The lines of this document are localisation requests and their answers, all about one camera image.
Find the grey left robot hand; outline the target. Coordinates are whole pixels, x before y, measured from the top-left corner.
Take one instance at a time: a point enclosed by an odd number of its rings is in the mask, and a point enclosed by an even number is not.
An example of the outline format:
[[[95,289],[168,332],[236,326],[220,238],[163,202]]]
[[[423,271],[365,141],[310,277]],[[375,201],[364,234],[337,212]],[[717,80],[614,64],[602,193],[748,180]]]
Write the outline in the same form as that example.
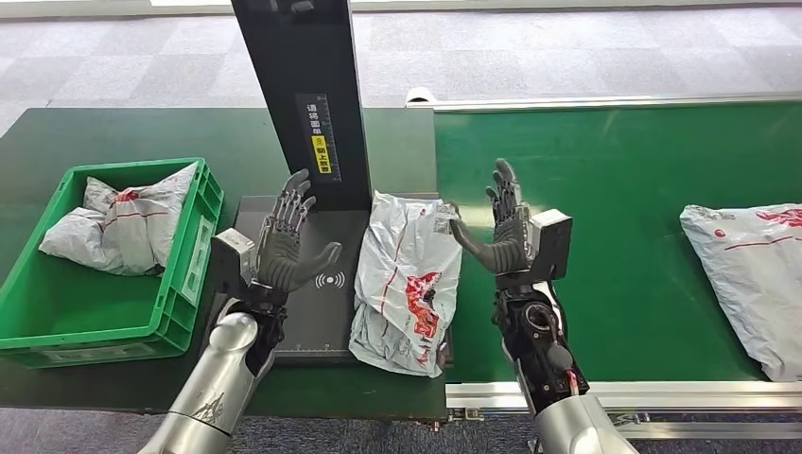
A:
[[[339,259],[339,242],[328,243],[312,258],[301,257],[301,231],[316,202],[314,196],[306,194],[310,187],[307,169],[293,173],[265,217],[257,252],[259,283],[291,293]]]

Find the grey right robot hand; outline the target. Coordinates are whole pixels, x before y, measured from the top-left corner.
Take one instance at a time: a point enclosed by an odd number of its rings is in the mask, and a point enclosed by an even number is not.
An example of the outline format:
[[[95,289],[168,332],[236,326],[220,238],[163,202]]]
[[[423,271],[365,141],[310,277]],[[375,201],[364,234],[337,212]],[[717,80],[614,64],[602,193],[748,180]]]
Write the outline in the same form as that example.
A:
[[[449,221],[452,235],[493,274],[527,270],[532,262],[527,252],[526,223],[530,218],[529,207],[522,200],[520,184],[514,169],[506,160],[496,159],[492,176],[496,188],[486,187],[485,194],[492,204],[493,242],[482,243],[472,239],[458,213],[458,208],[455,208],[457,216]]]

